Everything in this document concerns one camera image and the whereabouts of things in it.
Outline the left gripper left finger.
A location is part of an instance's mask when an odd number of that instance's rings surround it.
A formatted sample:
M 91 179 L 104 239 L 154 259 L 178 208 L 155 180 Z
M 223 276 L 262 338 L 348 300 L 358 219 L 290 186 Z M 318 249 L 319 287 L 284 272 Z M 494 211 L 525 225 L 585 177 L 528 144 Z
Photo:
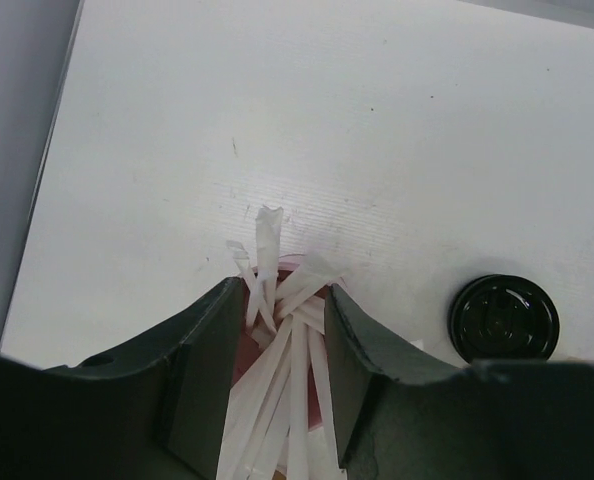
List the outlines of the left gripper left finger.
M 81 364 L 0 356 L 0 479 L 212 479 L 243 317 L 243 282 Z

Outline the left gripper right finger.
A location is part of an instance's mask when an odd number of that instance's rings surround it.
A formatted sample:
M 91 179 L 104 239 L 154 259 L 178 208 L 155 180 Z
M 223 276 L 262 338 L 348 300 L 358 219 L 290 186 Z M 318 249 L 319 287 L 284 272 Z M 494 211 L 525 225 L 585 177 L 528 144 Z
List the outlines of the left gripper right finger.
M 325 302 L 338 462 L 351 479 L 594 479 L 594 363 L 447 364 Z

